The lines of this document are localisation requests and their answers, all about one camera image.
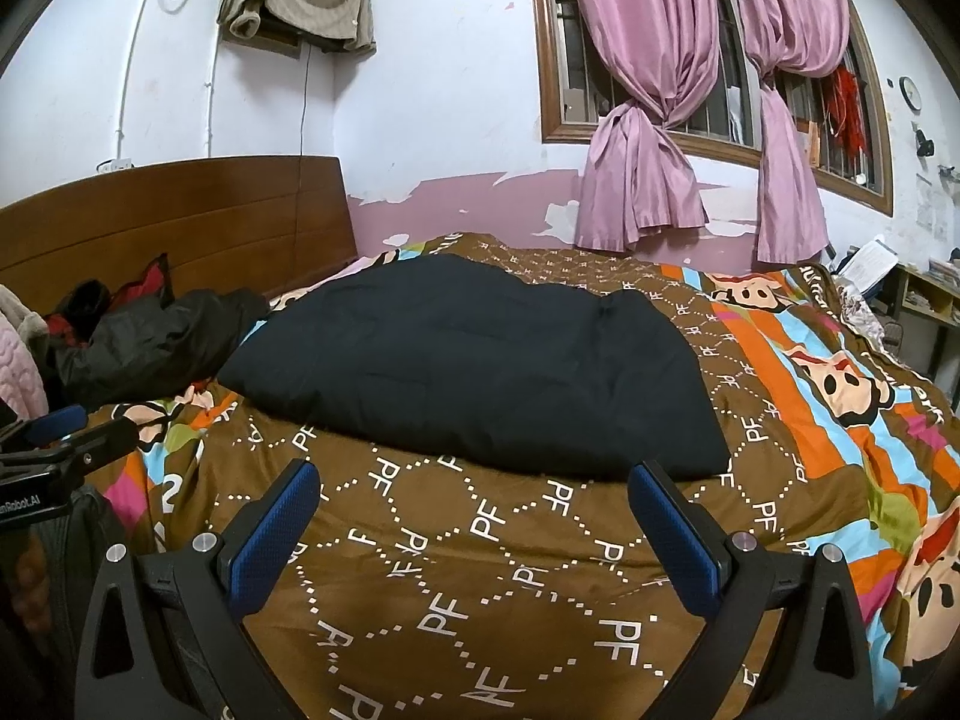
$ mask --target wooden headboard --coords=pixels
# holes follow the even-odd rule
[[[0,284],[53,311],[80,281],[111,289],[167,252],[174,292],[272,295],[356,258],[335,157],[171,162],[56,187],[0,209]]]

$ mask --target pink curtain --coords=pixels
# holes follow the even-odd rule
[[[693,168],[666,134],[717,80],[717,0],[578,0],[600,58],[633,97],[597,127],[576,244],[626,251],[666,227],[702,227]]]
[[[795,263],[822,250],[827,220],[797,127],[774,86],[774,69],[828,76],[850,39],[847,0],[739,0],[744,50],[760,72],[763,158],[757,259]]]

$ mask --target metal screw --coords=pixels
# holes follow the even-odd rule
[[[830,562],[843,560],[843,550],[836,544],[824,544],[824,557]]]
[[[731,536],[733,546],[740,552],[752,552],[757,549],[757,538],[752,533],[738,531]]]
[[[199,533],[193,538],[193,548],[197,552],[209,552],[217,545],[216,533]]]
[[[123,544],[114,544],[107,549],[107,560],[110,562],[120,562],[127,556],[127,548]]]

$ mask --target paper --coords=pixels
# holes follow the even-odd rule
[[[897,261],[896,252],[883,242],[883,236],[878,235],[861,247],[837,275],[853,283],[862,295],[880,283]]]

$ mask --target bedspread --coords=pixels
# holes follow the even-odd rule
[[[825,271],[729,278],[477,235],[386,259],[435,253],[643,290],[697,352],[731,448],[727,472],[686,496],[771,549],[843,548],[880,706],[936,662],[960,617],[957,423],[929,381],[843,324]],[[622,484],[403,453],[269,418],[217,385],[108,413],[143,425],[140,450],[96,478],[141,551],[222,529],[294,457],[320,469],[320,509],[246,622],[309,716],[639,717],[700,630]],[[743,706],[775,627],[768,614],[721,716]]]

